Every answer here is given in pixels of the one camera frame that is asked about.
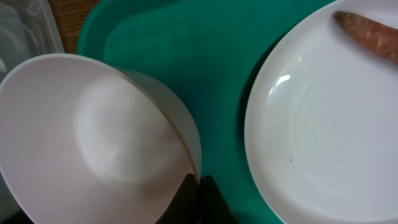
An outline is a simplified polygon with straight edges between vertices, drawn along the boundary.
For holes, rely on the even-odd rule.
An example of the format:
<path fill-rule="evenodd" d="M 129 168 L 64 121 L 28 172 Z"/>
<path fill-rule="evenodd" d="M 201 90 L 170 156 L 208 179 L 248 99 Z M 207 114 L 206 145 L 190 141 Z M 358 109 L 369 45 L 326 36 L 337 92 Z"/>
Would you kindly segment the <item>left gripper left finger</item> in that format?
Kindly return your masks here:
<path fill-rule="evenodd" d="M 155 224 L 194 224 L 197 214 L 197 183 L 193 174 L 187 174 L 171 203 Z"/>

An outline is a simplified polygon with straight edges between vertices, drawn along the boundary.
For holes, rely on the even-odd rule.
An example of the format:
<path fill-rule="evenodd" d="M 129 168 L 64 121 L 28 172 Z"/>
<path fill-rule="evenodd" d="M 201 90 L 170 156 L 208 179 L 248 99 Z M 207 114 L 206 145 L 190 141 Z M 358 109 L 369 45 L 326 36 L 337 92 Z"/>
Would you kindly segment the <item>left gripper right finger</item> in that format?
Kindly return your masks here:
<path fill-rule="evenodd" d="M 206 175 L 200 182 L 201 223 L 238 224 L 214 178 Z"/>

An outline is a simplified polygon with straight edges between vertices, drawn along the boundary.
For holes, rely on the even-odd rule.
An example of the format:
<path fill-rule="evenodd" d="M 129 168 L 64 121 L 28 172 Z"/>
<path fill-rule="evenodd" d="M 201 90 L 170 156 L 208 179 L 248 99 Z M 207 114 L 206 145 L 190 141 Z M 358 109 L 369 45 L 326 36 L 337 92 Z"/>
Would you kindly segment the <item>pink bowl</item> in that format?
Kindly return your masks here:
<path fill-rule="evenodd" d="M 1 82 L 1 174 L 34 223 L 155 223 L 200 173 L 189 110 L 149 75 L 47 54 Z"/>

